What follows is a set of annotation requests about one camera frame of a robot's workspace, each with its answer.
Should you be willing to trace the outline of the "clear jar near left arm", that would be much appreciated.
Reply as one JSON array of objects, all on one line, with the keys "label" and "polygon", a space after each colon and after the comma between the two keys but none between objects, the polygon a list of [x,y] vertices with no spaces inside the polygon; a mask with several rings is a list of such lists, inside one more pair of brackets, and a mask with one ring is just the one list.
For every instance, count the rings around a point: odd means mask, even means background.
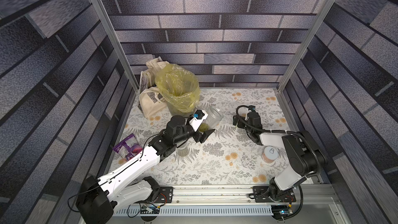
[{"label": "clear jar near left arm", "polygon": [[189,154],[188,141],[182,142],[176,147],[176,153],[180,157],[185,157]]}]

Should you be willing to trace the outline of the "clear ribbed glass jar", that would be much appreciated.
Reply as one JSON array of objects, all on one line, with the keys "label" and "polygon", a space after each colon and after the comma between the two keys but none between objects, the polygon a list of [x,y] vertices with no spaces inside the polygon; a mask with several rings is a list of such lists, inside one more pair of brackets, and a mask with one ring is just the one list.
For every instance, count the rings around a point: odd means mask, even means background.
[{"label": "clear ribbed glass jar", "polygon": [[200,125],[199,127],[200,132],[205,132],[211,129],[215,129],[216,126],[220,123],[220,121],[224,118],[223,112],[214,106],[208,107],[206,109],[206,112],[208,116]]}]

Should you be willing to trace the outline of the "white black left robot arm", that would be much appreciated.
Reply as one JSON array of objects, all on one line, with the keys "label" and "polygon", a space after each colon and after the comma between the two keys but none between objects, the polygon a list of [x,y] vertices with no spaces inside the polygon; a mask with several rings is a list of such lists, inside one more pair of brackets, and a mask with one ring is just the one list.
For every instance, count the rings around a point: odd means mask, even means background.
[{"label": "white black left robot arm", "polygon": [[205,110],[197,110],[189,118],[176,115],[166,128],[146,141],[146,146],[134,158],[100,178],[86,178],[76,198],[76,211],[86,224],[105,224],[114,212],[134,203],[152,202],[160,193],[159,184],[146,177],[132,184],[146,170],[159,164],[177,147],[190,138],[204,143],[213,129],[200,132],[199,127],[208,117]]}]

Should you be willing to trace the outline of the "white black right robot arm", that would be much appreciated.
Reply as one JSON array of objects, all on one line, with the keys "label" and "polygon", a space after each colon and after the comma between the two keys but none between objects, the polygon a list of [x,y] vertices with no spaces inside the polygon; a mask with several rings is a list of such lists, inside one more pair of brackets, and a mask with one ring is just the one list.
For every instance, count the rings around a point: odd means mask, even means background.
[{"label": "white black right robot arm", "polygon": [[244,119],[233,116],[233,124],[244,129],[248,137],[264,147],[264,155],[270,161],[279,157],[279,150],[285,151],[287,167],[269,181],[265,193],[254,194],[254,198],[269,198],[274,202],[292,199],[293,188],[308,178],[320,174],[327,160],[318,144],[308,131],[264,130],[257,112],[249,112]]}]

